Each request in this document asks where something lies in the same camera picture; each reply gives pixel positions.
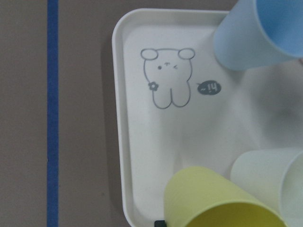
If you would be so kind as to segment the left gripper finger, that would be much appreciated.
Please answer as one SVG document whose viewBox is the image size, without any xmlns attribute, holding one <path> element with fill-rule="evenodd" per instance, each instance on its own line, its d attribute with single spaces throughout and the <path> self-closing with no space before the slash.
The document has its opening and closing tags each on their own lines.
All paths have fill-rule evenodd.
<svg viewBox="0 0 303 227">
<path fill-rule="evenodd" d="M 156 221 L 154 221 L 154 227 L 166 227 L 165 220 L 156 220 Z"/>
</svg>

